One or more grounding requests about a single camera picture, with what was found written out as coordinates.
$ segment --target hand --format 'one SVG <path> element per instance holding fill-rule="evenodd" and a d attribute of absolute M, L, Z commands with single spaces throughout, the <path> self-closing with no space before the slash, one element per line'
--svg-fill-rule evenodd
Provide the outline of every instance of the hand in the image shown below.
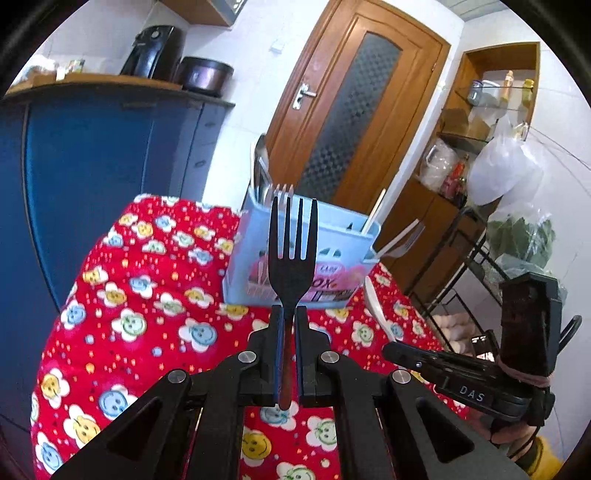
<path fill-rule="evenodd" d="M 535 427 L 532 427 L 531 425 L 521 421 L 504 427 L 491 435 L 491 429 L 483 422 L 484 419 L 486 419 L 485 414 L 475 410 L 474 408 L 471 408 L 466 421 L 472 426 L 472 428 L 474 428 L 478 433 L 480 433 L 484 438 L 491 441 L 492 443 L 496 443 L 497 445 L 510 443 L 511 446 L 509 447 L 508 452 L 509 456 L 525 445 L 525 443 L 535 432 Z M 515 462 L 519 458 L 523 457 L 531 448 L 531 443 L 533 442 L 530 442 L 530 445 L 515 455 L 512 460 Z"/>

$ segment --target blue plastic container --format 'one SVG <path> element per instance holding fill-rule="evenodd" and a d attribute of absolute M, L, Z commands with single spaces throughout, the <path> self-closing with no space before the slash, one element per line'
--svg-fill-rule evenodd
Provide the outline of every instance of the blue plastic container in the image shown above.
<path fill-rule="evenodd" d="M 290 244 L 295 246 L 300 199 L 304 202 L 303 238 L 308 235 L 312 201 L 294 195 L 291 207 Z M 247 306 L 270 306 L 279 303 L 271 288 L 267 270 L 271 208 L 256 202 L 251 188 L 236 233 L 234 250 L 223 279 L 224 302 Z M 362 284 L 378 260 L 372 245 L 380 224 L 374 222 L 369 232 L 361 234 L 367 215 L 318 202 L 318 248 L 312 288 L 301 304 L 309 309 L 339 309 Z M 283 246 L 285 213 L 279 213 L 279 252 Z"/>

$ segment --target metal screw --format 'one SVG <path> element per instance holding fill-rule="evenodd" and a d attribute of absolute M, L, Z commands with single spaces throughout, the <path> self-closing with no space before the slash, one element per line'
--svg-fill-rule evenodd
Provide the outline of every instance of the metal screw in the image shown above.
<path fill-rule="evenodd" d="M 406 370 L 395 370 L 392 372 L 392 379 L 396 383 L 405 384 L 410 382 L 410 373 L 408 373 Z"/>
<path fill-rule="evenodd" d="M 335 364 L 339 361 L 339 354 L 337 352 L 329 350 L 320 355 L 320 358 L 323 362 L 326 362 L 327 364 Z"/>
<path fill-rule="evenodd" d="M 168 374 L 168 381 L 171 383 L 182 383 L 187 378 L 187 374 L 182 370 L 173 370 Z"/>
<path fill-rule="evenodd" d="M 254 360 L 256 360 L 256 353 L 251 352 L 250 350 L 244 350 L 238 354 L 238 359 L 243 364 L 251 364 L 254 362 Z"/>

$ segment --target door frame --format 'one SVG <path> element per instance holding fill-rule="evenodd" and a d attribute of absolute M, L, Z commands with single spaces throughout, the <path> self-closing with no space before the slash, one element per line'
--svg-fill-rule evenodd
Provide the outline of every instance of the door frame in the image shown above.
<path fill-rule="evenodd" d="M 424 118 L 425 112 L 427 111 L 427 106 L 433 97 L 433 93 L 435 92 L 435 87 L 437 86 L 437 82 L 441 77 L 441 72 L 443 71 L 443 66 L 447 60 L 447 56 L 449 55 L 450 51 L 450 44 L 445 41 L 445 39 L 434 31 L 427 28 L 426 25 L 423 25 L 421 22 L 416 20 L 415 18 L 411 17 L 407 13 L 399 10 L 396 7 L 393 7 L 390 4 L 383 2 L 382 0 L 365 0 L 367 2 L 373 3 L 378 5 L 386 10 L 389 10 L 393 14 L 401 17 L 402 19 L 406 20 L 413 26 L 417 27 L 419 30 L 425 32 L 431 38 L 436 40 L 438 43 L 441 44 L 441 50 L 439 52 L 439 56 L 437 57 L 435 68 L 431 72 L 431 76 L 429 81 L 427 82 L 427 87 L 421 99 L 418 103 L 417 109 L 408 125 L 408 129 L 400 143 L 400 146 L 396 150 L 396 152 L 392 155 L 390 165 L 388 167 L 387 174 L 381 180 L 380 185 L 376 191 L 376 197 L 378 192 L 381 188 L 387 189 L 390 184 L 392 183 L 395 175 L 398 173 L 399 167 L 404 159 L 404 156 L 408 152 L 408 148 L 412 143 L 414 137 L 417 134 L 418 126 L 420 125 L 421 121 Z M 269 125 L 267 131 L 267 149 L 269 154 L 272 155 L 273 146 L 275 145 L 275 141 L 277 140 L 279 128 L 284 121 L 286 114 L 289 112 L 291 108 L 291 104 L 293 103 L 293 98 L 296 94 L 296 90 L 300 85 L 300 82 L 304 76 L 304 72 L 306 71 L 306 67 L 308 66 L 316 47 L 318 46 L 320 39 L 324 35 L 328 24 L 333 19 L 335 12 L 337 11 L 338 7 L 341 6 L 344 2 L 351 2 L 351 0 L 329 0 L 328 4 L 326 5 L 324 11 L 320 15 L 320 18 L 316 22 L 312 33 L 310 34 L 304 49 L 302 50 L 300 57 L 295 64 L 293 71 L 291 72 L 290 78 L 283 90 L 283 94 L 281 95 L 281 99 L 275 109 L 275 113 L 273 114 L 273 118 L 271 120 L 271 124 Z M 355 0 L 355 8 L 361 0 Z"/>

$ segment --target red floral tablecloth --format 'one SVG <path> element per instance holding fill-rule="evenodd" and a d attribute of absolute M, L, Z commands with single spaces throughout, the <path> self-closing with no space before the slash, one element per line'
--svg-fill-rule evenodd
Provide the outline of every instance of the red floral tablecloth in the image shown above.
<path fill-rule="evenodd" d="M 227 208 L 140 195 L 92 249 L 41 356 L 31 411 L 37 478 L 47 479 L 167 371 L 214 368 L 266 327 L 269 309 L 222 299 L 238 222 Z M 396 336 L 439 349 L 386 268 L 370 276 Z M 346 309 L 309 316 L 334 351 L 371 371 L 394 368 L 381 358 L 388 340 L 361 290 Z M 444 401 L 465 415 L 461 404 Z M 331 409 L 293 401 L 288 411 L 245 415 L 242 480 L 339 478 Z"/>

